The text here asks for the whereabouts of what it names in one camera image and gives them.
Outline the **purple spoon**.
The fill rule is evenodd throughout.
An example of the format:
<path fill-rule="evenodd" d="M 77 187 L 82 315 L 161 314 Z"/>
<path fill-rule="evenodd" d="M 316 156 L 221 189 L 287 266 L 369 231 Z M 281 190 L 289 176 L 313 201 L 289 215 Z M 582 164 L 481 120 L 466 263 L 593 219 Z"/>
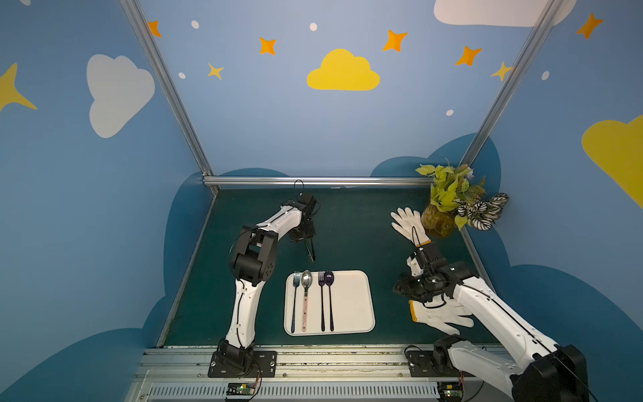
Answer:
<path fill-rule="evenodd" d="M 330 313 L 329 313 L 330 330 L 333 332 L 335 330 L 335 326 L 334 326 L 333 299 L 332 299 L 332 285 L 334 283 L 334 274 L 332 271 L 324 272 L 324 282 L 328 286 L 329 308 L 330 308 Z"/>

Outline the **silver spoon pink handle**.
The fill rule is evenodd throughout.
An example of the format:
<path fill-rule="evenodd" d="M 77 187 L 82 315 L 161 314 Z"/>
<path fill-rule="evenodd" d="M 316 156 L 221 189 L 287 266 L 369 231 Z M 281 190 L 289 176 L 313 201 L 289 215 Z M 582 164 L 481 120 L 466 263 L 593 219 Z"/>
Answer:
<path fill-rule="evenodd" d="M 303 308 L 302 308 L 302 323 L 301 323 L 301 331 L 303 333 L 306 332 L 307 330 L 307 316 L 308 316 L 308 291 L 311 287 L 312 283 L 312 274 L 311 271 L 306 270 L 303 272 L 301 276 L 301 284 L 304 289 L 304 297 L 303 297 Z"/>

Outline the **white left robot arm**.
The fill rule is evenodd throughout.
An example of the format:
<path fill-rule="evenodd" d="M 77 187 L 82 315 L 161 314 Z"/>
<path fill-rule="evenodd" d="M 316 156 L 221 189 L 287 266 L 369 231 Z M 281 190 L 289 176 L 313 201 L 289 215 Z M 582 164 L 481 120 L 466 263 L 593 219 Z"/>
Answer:
<path fill-rule="evenodd" d="M 234 277 L 234 310 L 229 331 L 214 354 L 217 367 L 228 374 L 252 370 L 256 341 L 256 316 L 261 293 L 276 269 L 279 241 L 309 241 L 315 234 L 312 218 L 316 199 L 287 201 L 268 219 L 245 226 L 229 258 Z"/>

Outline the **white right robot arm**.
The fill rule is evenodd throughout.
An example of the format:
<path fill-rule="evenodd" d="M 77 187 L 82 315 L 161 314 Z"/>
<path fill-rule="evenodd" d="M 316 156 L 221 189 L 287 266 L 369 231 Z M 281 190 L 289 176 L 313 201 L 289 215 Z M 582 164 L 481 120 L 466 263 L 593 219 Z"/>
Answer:
<path fill-rule="evenodd" d="M 497 296 L 462 263 L 407 260 L 395 292 L 408 298 L 416 323 L 445 333 L 434 343 L 430 364 L 435 372 L 465 372 L 514 401 L 587 401 L 585 356 L 575 346 L 560 346 Z M 509 358 L 477 347 L 460 336 L 460 327 L 481 323 Z"/>

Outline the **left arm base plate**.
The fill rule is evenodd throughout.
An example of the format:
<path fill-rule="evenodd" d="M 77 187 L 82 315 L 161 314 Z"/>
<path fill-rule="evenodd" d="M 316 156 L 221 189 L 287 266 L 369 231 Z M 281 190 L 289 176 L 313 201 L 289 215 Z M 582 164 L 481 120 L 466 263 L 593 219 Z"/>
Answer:
<path fill-rule="evenodd" d="M 249 368 L 236 368 L 227 363 L 218 352 L 213 353 L 207 376 L 216 379 L 250 378 L 261 373 L 263 378 L 274 378 L 276 375 L 276 351 L 255 352 Z"/>

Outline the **blue fork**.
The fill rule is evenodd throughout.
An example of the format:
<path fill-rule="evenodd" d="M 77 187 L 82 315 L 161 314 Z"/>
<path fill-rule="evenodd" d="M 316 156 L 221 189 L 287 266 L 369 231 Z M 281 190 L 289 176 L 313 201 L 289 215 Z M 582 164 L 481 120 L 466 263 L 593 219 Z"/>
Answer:
<path fill-rule="evenodd" d="M 294 334 L 296 331 L 296 298 L 297 298 L 297 290 L 299 286 L 301 285 L 301 273 L 299 271 L 296 271 L 293 274 L 293 306 L 292 306 L 292 313 L 291 313 L 291 333 Z"/>

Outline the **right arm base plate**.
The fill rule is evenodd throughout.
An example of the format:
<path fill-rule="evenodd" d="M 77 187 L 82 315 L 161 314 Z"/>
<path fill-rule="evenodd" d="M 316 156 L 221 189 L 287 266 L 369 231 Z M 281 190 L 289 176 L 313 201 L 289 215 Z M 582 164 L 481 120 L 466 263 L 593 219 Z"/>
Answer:
<path fill-rule="evenodd" d="M 408 361 L 410 375 L 413 378 L 460 378 L 460 375 L 464 375 L 466 379 L 473 378 L 473 375 L 467 372 L 460 372 L 447 366 L 435 368 L 432 350 L 411 347 L 403 351 L 403 355 Z"/>

